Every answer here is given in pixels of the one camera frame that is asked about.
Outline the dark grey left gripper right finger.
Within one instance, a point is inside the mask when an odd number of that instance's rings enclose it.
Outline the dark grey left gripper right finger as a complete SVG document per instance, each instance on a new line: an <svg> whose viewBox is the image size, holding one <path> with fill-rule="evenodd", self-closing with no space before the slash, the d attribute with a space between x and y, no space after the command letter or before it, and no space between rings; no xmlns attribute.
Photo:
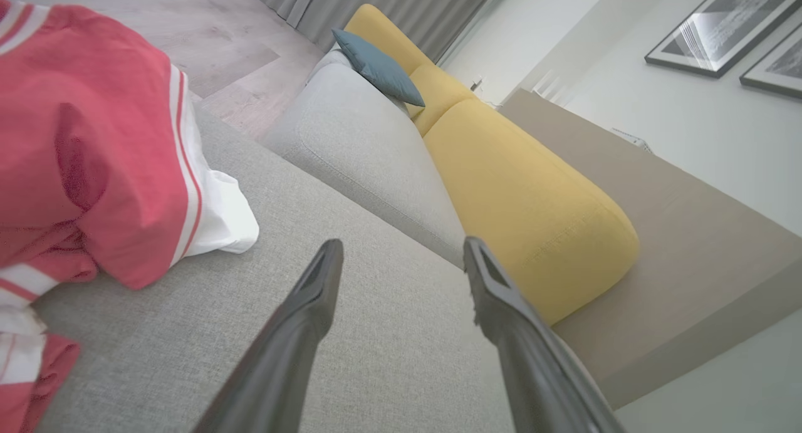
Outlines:
<svg viewBox="0 0 802 433"><path fill-rule="evenodd" d="M475 322L498 350L518 432L622 432L593 378L479 237L464 241Z"/></svg>

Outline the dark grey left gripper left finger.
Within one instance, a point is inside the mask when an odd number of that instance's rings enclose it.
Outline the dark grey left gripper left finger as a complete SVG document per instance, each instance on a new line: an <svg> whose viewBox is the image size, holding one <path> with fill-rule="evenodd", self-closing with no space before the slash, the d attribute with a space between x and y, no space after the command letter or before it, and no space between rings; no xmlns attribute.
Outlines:
<svg viewBox="0 0 802 433"><path fill-rule="evenodd" d="M343 242L321 245L200 417L197 432L297 432L318 345L335 317Z"/></svg>

